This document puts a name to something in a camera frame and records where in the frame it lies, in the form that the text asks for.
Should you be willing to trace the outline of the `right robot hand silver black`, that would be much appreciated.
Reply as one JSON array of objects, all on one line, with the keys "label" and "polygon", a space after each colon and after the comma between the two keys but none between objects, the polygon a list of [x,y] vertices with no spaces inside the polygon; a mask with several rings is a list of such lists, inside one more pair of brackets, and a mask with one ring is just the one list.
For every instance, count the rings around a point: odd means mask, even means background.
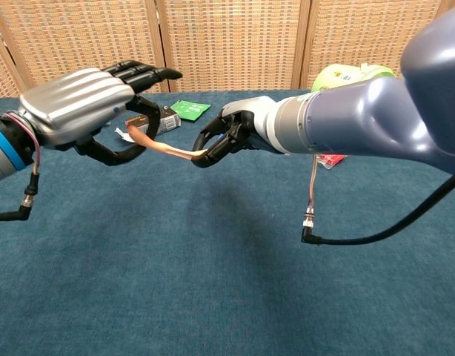
[{"label": "right robot hand silver black", "polygon": [[193,151],[201,155],[191,162],[198,168],[219,163],[228,154],[243,150],[283,152],[269,141],[266,120],[276,101],[268,96],[257,96],[229,102],[199,132]]}]

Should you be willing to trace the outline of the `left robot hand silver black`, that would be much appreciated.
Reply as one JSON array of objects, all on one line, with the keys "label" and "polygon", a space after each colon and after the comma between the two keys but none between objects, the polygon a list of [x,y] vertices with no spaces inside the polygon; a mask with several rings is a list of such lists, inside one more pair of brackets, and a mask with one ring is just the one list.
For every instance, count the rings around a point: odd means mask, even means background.
[{"label": "left robot hand silver black", "polygon": [[40,145],[57,151],[75,148],[82,156],[108,166],[132,161],[145,151],[134,144],[112,151],[94,140],[102,127],[125,111],[149,119],[146,135],[154,138],[160,108],[142,92],[164,80],[177,80],[182,73],[135,60],[99,69],[89,67],[65,74],[29,89],[19,97],[17,110],[32,126]]}]

